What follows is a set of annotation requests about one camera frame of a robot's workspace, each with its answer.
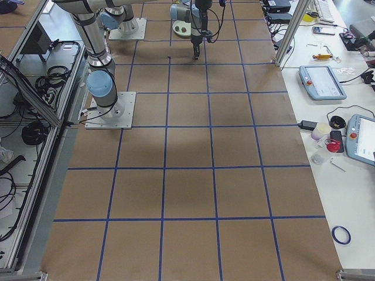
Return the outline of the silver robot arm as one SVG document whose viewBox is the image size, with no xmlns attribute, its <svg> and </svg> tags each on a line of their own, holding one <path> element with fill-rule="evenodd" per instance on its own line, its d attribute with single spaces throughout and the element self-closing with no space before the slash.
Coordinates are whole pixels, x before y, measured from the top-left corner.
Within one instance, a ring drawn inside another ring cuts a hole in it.
<svg viewBox="0 0 375 281">
<path fill-rule="evenodd" d="M 96 70 L 103 70 L 113 80 L 114 72 L 109 67 L 114 65 L 114 60 L 104 43 L 104 36 L 100 32 L 97 22 L 97 13 L 100 9 L 104 19 L 101 23 L 109 29 L 117 29 L 124 22 L 132 22 L 134 13 L 133 4 L 142 4 L 144 1 L 88 1 L 88 0 L 62 0 L 54 1 L 62 10 L 68 12 L 76 29 L 87 48 L 88 63 Z M 200 56 L 200 44 L 203 39 L 212 41 L 213 34 L 208 30 L 207 11 L 212 7 L 212 1 L 180 1 L 179 4 L 172 4 L 170 8 L 171 17 L 174 20 L 183 20 L 190 23 L 190 41 L 193 45 L 193 59 Z"/>
<path fill-rule="evenodd" d="M 179 26 L 175 32 L 187 36 L 193 45 L 193 59 L 200 57 L 203 39 L 212 43 L 214 34 L 208 29 L 208 11 L 212 1 L 166 1 L 159 4 L 146 4 L 146 14 L 154 19 L 170 19 Z M 140 40 L 145 37 L 146 18 L 137 18 L 131 4 L 116 4 L 103 8 L 99 21 L 111 40 Z"/>
</svg>

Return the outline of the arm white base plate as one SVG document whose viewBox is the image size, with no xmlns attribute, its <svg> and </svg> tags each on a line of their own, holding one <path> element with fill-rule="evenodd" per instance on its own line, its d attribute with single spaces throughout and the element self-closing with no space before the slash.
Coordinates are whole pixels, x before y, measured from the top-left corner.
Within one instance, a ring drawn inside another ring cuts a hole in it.
<svg viewBox="0 0 375 281">
<path fill-rule="evenodd" d="M 127 41 L 143 40 L 145 37 L 147 18 L 133 18 L 123 21 L 117 29 L 110 32 L 109 40 Z"/>
<path fill-rule="evenodd" d="M 86 129 L 131 129 L 134 116 L 136 92 L 118 92 L 118 99 L 114 107 L 101 108 L 97 106 L 94 98 L 91 99 L 91 107 L 85 122 Z"/>
</svg>

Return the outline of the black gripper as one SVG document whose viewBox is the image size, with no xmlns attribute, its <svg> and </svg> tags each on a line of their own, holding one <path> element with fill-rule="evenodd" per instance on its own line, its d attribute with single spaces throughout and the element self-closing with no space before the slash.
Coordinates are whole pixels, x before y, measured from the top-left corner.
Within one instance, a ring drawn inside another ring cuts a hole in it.
<svg viewBox="0 0 375 281">
<path fill-rule="evenodd" d="M 190 41 L 193 44 L 194 59 L 198 59 L 200 57 L 200 44 L 202 43 L 204 37 L 209 43 L 213 43 L 213 33 L 210 30 L 207 30 L 203 35 L 197 29 L 191 30 Z"/>
<path fill-rule="evenodd" d="M 195 6 L 200 11 L 201 31 L 208 31 L 208 15 L 207 10 L 212 7 L 212 0 L 195 0 Z"/>
</svg>

